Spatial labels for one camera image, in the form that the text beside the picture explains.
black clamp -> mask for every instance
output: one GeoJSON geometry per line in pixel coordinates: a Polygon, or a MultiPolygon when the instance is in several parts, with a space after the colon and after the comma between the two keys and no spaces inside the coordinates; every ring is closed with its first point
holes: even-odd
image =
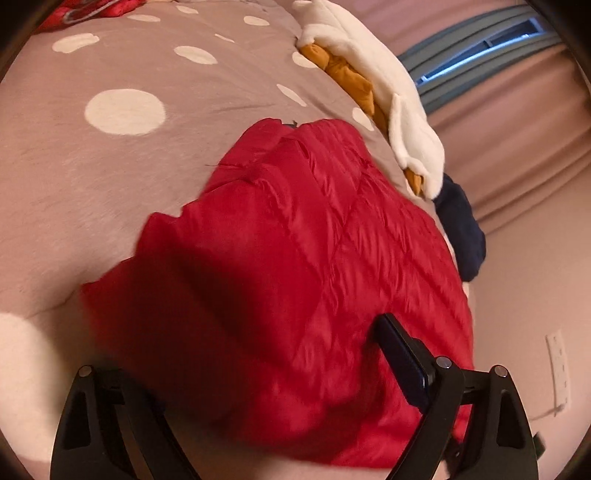
{"type": "MultiPolygon", "coordinates": [[[[392,314],[375,321],[380,345],[408,403],[423,419],[387,480],[431,480],[445,458],[452,480],[537,480],[534,440],[505,367],[464,370],[435,358],[392,314]],[[472,413],[465,441],[452,428],[461,405],[472,413]]],[[[154,480],[200,480],[178,445],[161,405],[120,370],[82,367],[60,419],[51,480],[137,480],[115,412],[124,405],[154,480]]]]}

red fabric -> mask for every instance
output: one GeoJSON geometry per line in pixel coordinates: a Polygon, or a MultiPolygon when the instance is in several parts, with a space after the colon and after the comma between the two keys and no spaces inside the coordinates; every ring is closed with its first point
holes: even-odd
{"type": "MultiPolygon", "coordinates": [[[[63,23],[64,16],[71,10],[81,8],[76,14],[76,18],[85,17],[88,14],[96,11],[98,8],[106,5],[110,0],[98,0],[91,2],[87,7],[81,8],[82,0],[64,0],[61,5],[56,8],[49,17],[37,28],[37,32],[58,30],[60,28],[66,28],[69,25],[63,23]]],[[[132,10],[135,10],[140,5],[146,3],[146,0],[119,0],[119,2],[105,8],[103,11],[96,14],[92,18],[98,17],[120,17],[125,15],[132,10]]]]}
{"type": "Polygon", "coordinates": [[[376,315],[472,368],[442,235],[337,120],[250,127],[200,197],[151,215],[135,255],[83,298],[100,344],[160,397],[315,462],[390,468],[417,427],[368,339],[376,315]]]}

clothing pile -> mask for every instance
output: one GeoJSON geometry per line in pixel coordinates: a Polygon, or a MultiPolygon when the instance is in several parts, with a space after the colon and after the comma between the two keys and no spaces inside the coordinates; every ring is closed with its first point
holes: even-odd
{"type": "MultiPolygon", "coordinates": [[[[224,437],[292,458],[391,468],[420,421],[372,339],[391,312],[472,368],[472,317],[446,242],[358,131],[250,127],[178,218],[82,290],[99,344],[224,437]]],[[[467,411],[458,418],[461,439],[467,411]]]]}
{"type": "Polygon", "coordinates": [[[445,153],[402,63],[349,11],[329,0],[296,0],[300,53],[357,101],[388,139],[415,194],[435,198],[445,153]]]}
{"type": "Polygon", "coordinates": [[[449,175],[443,176],[443,188],[434,200],[456,256],[457,269],[464,282],[476,278],[486,258],[486,237],[472,213],[466,193],[449,175]]]}

bed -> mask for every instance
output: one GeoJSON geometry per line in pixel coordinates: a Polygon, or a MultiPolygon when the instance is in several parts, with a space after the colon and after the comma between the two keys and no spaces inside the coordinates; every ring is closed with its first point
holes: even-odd
{"type": "MultiPolygon", "coordinates": [[[[272,0],[151,2],[34,35],[3,79],[0,430],[35,480],[49,476],[73,375],[108,362],[79,285],[132,255],[150,213],[177,217],[256,121],[351,123],[392,187],[443,236],[432,202],[410,191],[375,124],[296,50],[299,32],[272,0]]],[[[205,478],[388,473],[252,452],[182,417],[171,422],[205,478]]]]}

wall outlet cover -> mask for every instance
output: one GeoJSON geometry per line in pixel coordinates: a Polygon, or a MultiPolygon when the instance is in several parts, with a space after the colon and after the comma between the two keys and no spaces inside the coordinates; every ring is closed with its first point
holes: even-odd
{"type": "Polygon", "coordinates": [[[546,342],[552,364],[554,408],[556,412],[564,411],[570,407],[572,398],[570,393],[569,366],[562,331],[557,330],[550,335],[546,335],[546,342]]]}

